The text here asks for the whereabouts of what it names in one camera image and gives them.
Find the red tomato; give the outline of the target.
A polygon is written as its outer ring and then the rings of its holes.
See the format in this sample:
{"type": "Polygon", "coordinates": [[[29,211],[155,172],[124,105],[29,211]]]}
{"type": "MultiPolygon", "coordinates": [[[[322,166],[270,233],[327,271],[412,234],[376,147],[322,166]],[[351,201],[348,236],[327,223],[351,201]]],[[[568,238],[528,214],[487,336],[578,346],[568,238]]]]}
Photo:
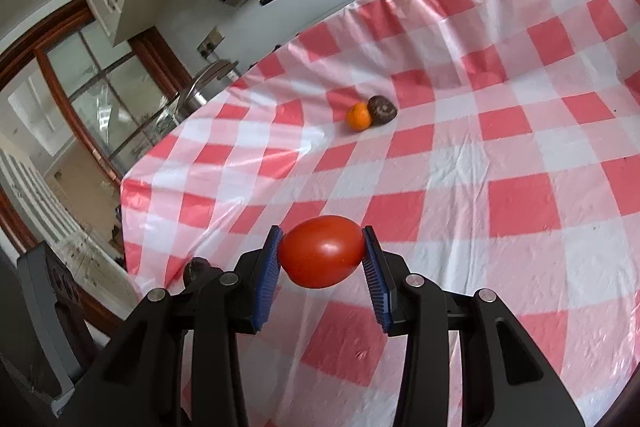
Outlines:
{"type": "Polygon", "coordinates": [[[278,260],[294,284],[320,289],[347,279],[365,252],[363,231],[356,222],[320,216],[299,223],[282,237],[278,260]]]}

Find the wooden glass sliding door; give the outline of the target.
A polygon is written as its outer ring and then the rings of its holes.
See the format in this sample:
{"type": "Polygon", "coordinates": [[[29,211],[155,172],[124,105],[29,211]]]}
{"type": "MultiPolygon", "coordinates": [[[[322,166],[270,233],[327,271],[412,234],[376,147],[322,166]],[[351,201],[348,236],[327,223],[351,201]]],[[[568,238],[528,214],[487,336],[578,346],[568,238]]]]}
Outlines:
{"type": "Polygon", "coordinates": [[[124,248],[122,178],[175,124],[172,111],[192,78],[151,27],[118,46],[86,0],[72,0],[27,29],[1,53],[6,87],[29,63],[75,139],[52,173],[76,220],[124,248]]]}

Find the red white checkered tablecloth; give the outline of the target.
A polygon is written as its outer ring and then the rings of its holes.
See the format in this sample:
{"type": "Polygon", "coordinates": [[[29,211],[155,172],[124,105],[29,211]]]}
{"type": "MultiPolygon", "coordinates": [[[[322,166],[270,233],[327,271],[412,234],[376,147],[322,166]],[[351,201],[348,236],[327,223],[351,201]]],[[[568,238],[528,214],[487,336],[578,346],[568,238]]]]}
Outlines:
{"type": "Polygon", "coordinates": [[[122,214],[142,293],[275,225],[370,225],[447,291],[493,289],[593,425],[639,361],[639,0],[354,2],[152,148],[122,214]],[[375,95],[396,118],[350,130],[375,95]]]}

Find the steel cooking pot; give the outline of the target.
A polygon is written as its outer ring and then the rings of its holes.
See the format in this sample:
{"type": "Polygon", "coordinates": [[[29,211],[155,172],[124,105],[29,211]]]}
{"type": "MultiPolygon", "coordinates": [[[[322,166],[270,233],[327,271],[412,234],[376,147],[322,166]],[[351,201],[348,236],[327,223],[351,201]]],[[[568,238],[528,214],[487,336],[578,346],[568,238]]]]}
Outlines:
{"type": "Polygon", "coordinates": [[[218,60],[209,63],[192,79],[189,87],[184,88],[175,104],[175,116],[184,121],[205,106],[216,94],[239,78],[236,70],[238,62],[218,60]]]}

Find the small dark fruit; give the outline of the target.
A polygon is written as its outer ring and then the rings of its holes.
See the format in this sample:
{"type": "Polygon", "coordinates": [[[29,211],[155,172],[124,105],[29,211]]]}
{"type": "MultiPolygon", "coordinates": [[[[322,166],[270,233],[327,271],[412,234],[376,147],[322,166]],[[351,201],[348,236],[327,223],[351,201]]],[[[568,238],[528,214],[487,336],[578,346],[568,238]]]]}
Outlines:
{"type": "Polygon", "coordinates": [[[395,119],[398,114],[396,106],[383,95],[371,96],[367,103],[367,108],[371,116],[372,124],[376,124],[377,126],[388,124],[395,119]]]}

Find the small orange mandarin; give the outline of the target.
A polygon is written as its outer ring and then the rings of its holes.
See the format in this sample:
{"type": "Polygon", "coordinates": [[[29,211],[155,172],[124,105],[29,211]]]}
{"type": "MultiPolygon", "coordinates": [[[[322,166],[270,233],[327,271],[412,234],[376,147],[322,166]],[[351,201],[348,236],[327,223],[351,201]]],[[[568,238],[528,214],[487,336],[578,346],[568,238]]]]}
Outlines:
{"type": "Polygon", "coordinates": [[[350,130],[361,132],[369,129],[373,124],[367,102],[354,104],[345,115],[345,122],[350,130]]]}

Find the wall power socket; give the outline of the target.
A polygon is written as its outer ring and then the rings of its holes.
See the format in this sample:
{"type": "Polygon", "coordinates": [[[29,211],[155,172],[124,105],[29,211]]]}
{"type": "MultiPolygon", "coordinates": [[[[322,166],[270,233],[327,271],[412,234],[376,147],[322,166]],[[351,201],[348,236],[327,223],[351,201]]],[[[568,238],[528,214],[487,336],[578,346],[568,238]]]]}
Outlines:
{"type": "Polygon", "coordinates": [[[223,41],[224,34],[217,26],[215,26],[198,45],[198,54],[203,58],[209,57],[209,55],[212,55],[223,41]]]}

